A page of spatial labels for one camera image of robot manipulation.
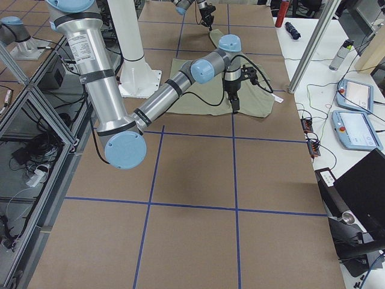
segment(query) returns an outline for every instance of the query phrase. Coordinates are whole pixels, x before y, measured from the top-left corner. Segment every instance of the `red cylinder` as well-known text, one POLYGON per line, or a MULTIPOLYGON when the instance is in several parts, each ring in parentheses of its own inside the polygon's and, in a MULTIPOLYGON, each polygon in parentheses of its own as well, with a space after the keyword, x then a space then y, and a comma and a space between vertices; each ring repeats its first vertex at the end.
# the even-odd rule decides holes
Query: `red cylinder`
POLYGON ((281 27, 283 23, 283 18, 286 16, 286 12, 288 12, 290 2, 289 0, 282 0, 281 6, 279 7, 276 27, 281 27))

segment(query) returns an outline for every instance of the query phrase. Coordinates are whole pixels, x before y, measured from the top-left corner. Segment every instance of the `black monitor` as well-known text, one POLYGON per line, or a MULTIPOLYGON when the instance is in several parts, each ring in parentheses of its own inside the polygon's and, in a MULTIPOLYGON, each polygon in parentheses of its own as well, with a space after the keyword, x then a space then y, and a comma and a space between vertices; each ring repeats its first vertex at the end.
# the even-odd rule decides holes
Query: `black monitor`
POLYGON ((385 240, 385 155, 374 149, 334 186, 373 239, 385 240))

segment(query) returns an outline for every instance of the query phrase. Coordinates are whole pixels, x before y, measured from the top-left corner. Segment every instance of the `beige cloth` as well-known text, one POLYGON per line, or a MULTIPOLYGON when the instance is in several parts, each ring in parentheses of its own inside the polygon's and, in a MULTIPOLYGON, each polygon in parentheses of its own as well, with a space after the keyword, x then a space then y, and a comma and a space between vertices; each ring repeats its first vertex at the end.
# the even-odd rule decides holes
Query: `beige cloth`
MULTIPOLYGON (((220 37, 223 34, 219 30, 213 30, 211 33, 211 40, 214 45, 217 46, 220 37)), ((174 59, 171 66, 170 77, 180 69, 180 67, 186 62, 186 60, 174 59)), ((246 64, 247 61, 241 59, 241 64, 246 64)), ((266 75, 263 69, 258 66, 259 69, 266 75)), ((258 75, 261 85, 263 85, 263 78, 258 75)), ((207 101, 210 104, 218 104, 221 101, 223 88, 222 88, 222 76, 219 74, 213 80, 199 84, 194 83, 188 90, 188 92, 194 92, 207 101)), ((250 81, 243 81, 241 89, 238 91, 238 98, 240 103, 240 113, 247 114, 255 117, 266 117, 270 114, 274 97, 258 86, 254 86, 250 81)), ((212 107, 205 104, 199 98, 192 94, 182 96, 175 104, 167 111, 169 113, 179 114, 211 114, 218 116, 232 112, 231 104, 227 99, 227 93, 225 93, 224 101, 217 107, 212 107)))

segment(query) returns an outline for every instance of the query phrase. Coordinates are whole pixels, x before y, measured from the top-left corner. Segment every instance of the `blue and white control box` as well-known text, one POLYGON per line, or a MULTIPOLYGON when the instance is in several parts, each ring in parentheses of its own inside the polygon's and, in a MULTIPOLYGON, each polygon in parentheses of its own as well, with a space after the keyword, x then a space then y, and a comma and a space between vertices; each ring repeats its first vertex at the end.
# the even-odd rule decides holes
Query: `blue and white control box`
POLYGON ((347 148, 357 151, 383 149, 368 115, 361 111, 335 110, 331 115, 334 130, 341 143, 347 148))
POLYGON ((371 85, 343 79, 339 83, 336 96, 340 107, 373 112, 373 86, 371 85))

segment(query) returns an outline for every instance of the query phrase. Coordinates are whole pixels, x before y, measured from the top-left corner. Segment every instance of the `white desk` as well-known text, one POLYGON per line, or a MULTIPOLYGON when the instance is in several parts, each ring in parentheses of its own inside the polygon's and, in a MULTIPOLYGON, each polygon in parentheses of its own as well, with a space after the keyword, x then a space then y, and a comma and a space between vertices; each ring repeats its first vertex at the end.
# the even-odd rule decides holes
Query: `white desk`
MULTIPOLYGON (((316 19, 285 19, 283 23, 289 21, 293 26, 298 30, 301 34, 301 38, 299 40, 293 40, 289 33, 286 32, 285 26, 282 25, 281 28, 276 28, 279 42, 281 45, 281 49, 283 52, 283 56, 285 57, 286 69, 288 71, 288 75, 290 79, 292 78, 298 64, 299 60, 287 60, 286 58, 299 59, 302 57, 302 54, 307 46, 307 43, 313 33, 313 30, 317 24, 316 19)), ((313 56, 313 60, 323 60, 323 59, 332 59, 336 55, 336 52, 340 48, 341 44, 344 40, 346 40, 348 36, 345 34, 345 31, 342 29, 341 25, 338 21, 333 20, 330 23, 330 26, 325 33, 323 39, 321 40, 316 53, 313 56)), ((328 68, 330 64, 330 60, 327 61, 312 61, 309 64, 309 67, 306 70, 306 73, 303 79, 300 82, 300 85, 295 92, 295 100, 304 105, 304 109, 311 112, 312 116, 320 116, 325 117, 325 114, 322 114, 319 111, 313 110, 310 108, 309 99, 307 97, 307 85, 308 84, 317 84, 324 85, 330 82, 338 82, 342 76, 347 71, 350 63, 353 61, 354 57, 356 57, 356 52, 352 51, 348 54, 345 61, 342 63, 341 67, 337 71, 332 71, 328 68)), ((350 68, 350 70, 355 70, 354 65, 350 68)), ((357 80, 360 82, 365 82, 374 86, 374 99, 376 101, 384 102, 384 97, 379 91, 378 87, 375 85, 374 80, 368 74, 359 74, 357 72, 350 72, 346 75, 347 79, 357 80)), ((315 87, 310 86, 310 95, 312 106, 327 112, 329 110, 329 104, 331 104, 330 112, 333 110, 344 110, 334 103, 331 103, 334 94, 336 91, 336 84, 330 84, 326 87, 315 87)), ((374 114, 379 117, 385 118, 385 106, 383 105, 375 105, 374 106, 374 114)), ((324 127, 324 134, 321 141, 321 144, 331 151, 337 156, 337 164, 333 169, 333 173, 335 177, 340 177, 343 175, 349 168, 355 165, 359 160, 361 160, 368 152, 361 151, 349 151, 343 148, 339 140, 337 139, 336 134, 334 133, 334 129, 332 127, 331 122, 331 113, 328 115, 328 119, 326 120, 324 127)), ((385 123, 378 120, 374 116, 369 116, 370 121, 372 122, 374 128, 376 130, 384 129, 385 123)), ((314 119, 313 120, 313 129, 317 133, 319 137, 322 134, 322 126, 324 124, 324 120, 322 119, 314 119)), ((381 142, 385 145, 385 132, 378 134, 381 142)), ((314 169, 321 169, 323 167, 332 167, 334 164, 334 157, 327 150, 321 148, 320 149, 321 156, 315 158, 313 167, 314 169)), ((341 270, 344 276, 345 285, 347 288, 352 288, 354 284, 359 281, 358 278, 353 278, 347 271, 344 266, 341 266, 341 270)), ((383 289, 385 285, 385 269, 382 270, 373 270, 370 273, 370 276, 365 282, 364 289, 383 289)))

